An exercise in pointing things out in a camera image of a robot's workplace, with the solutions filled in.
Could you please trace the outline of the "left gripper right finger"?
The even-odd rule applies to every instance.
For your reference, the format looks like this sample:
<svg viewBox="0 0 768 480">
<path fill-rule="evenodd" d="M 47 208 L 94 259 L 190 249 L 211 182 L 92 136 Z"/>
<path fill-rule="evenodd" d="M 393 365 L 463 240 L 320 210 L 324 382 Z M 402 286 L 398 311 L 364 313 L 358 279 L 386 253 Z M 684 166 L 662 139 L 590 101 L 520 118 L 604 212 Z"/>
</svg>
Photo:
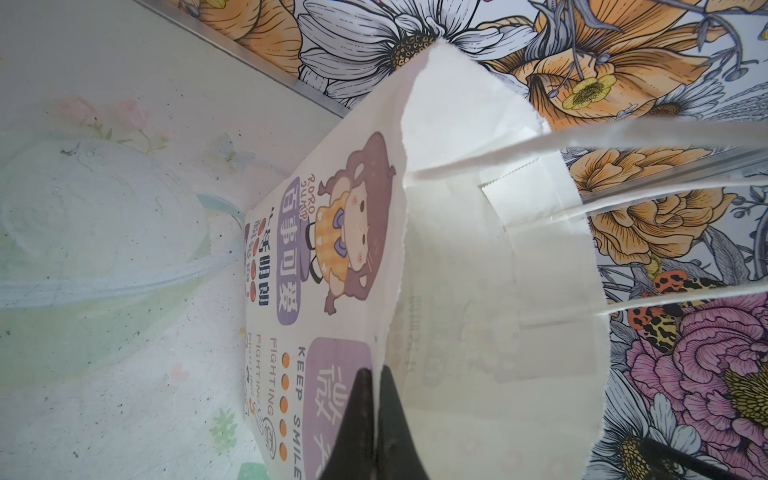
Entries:
<svg viewBox="0 0 768 480">
<path fill-rule="evenodd" d="M 381 372 L 377 418 L 376 478 L 428 480 L 418 456 L 391 369 Z"/>
</svg>

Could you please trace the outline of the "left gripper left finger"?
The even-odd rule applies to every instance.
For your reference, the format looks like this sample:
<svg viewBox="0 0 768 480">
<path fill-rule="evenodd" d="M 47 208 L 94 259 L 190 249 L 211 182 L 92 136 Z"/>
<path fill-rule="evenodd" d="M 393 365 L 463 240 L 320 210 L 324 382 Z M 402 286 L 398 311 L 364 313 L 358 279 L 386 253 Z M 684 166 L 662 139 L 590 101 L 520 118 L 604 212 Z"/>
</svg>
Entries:
<svg viewBox="0 0 768 480">
<path fill-rule="evenodd" d="M 369 369 L 355 376 L 340 429 L 321 480 L 368 480 L 374 461 L 373 379 Z"/>
</svg>

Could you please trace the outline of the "white patterned paper bag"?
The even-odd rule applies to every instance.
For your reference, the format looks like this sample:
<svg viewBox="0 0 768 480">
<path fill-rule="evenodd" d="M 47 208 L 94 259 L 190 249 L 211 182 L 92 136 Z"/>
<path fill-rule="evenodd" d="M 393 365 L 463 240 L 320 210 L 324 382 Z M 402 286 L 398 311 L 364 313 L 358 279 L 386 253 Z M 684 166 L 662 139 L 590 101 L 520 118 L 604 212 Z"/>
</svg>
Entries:
<svg viewBox="0 0 768 480">
<path fill-rule="evenodd" d="M 429 479 L 767 475 L 767 121 L 556 130 L 439 41 L 246 217 L 248 424 L 320 479 L 388 366 Z"/>
</svg>

